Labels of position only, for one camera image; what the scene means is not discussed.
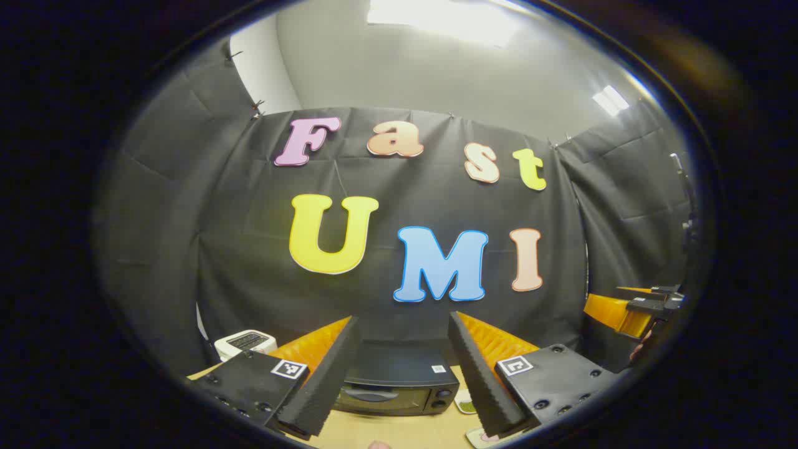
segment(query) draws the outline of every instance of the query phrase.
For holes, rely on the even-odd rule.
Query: ceiling light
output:
[[[497,6],[451,0],[371,0],[366,22],[407,25],[499,47],[506,46],[518,28]]]
[[[615,117],[619,112],[629,107],[629,103],[627,103],[626,100],[621,97],[621,94],[611,85],[595,94],[593,100],[604,108],[612,117]]]

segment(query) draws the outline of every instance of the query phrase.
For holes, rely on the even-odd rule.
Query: white ceiling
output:
[[[277,14],[277,41],[302,108],[423,109],[566,140],[610,116],[592,96],[641,93],[626,71],[569,27],[507,10],[504,47],[411,26],[369,25],[369,0],[307,0]]]

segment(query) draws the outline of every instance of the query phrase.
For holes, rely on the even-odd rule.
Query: black fabric backdrop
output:
[[[94,213],[97,266],[111,301],[152,354],[177,375],[214,362],[197,330],[196,305],[212,342],[247,328],[286,343],[343,316],[361,317],[364,337],[438,340],[452,310],[545,346],[579,346],[586,295],[586,242],[592,292],[617,285],[675,284],[681,273],[685,198],[667,154],[684,154],[663,117],[639,102],[557,149],[533,137],[460,117],[386,108],[331,108],[252,120],[253,109],[226,43],[177,74],[132,125],[108,165]],[[297,118],[340,117],[323,147],[300,167],[277,167]],[[418,126],[418,157],[375,157],[372,128],[388,120]],[[490,146],[501,178],[468,177],[463,148]],[[519,178],[512,152],[543,159],[547,187]],[[380,202],[369,221],[362,262],[329,276],[290,257],[288,236],[302,193],[327,195],[319,244],[338,251],[347,196]],[[396,302],[404,226],[425,226],[445,253],[464,230],[489,235],[483,299],[430,295]],[[543,286],[515,292],[516,248],[509,233],[536,228]]]

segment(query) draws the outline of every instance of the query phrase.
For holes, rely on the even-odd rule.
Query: wooden table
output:
[[[188,378],[198,379],[218,366]],[[460,367],[451,369],[460,388],[466,388]],[[476,414],[461,413],[452,404],[443,413],[422,416],[370,416],[332,410],[319,436],[311,436],[310,441],[288,436],[320,449],[366,449],[374,440],[388,443],[391,449],[469,449],[473,446],[465,432],[478,427],[482,424]]]

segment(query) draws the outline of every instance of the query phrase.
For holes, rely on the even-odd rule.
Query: oven door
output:
[[[338,410],[377,415],[420,415],[429,397],[429,388],[391,388],[345,384],[338,393]]]

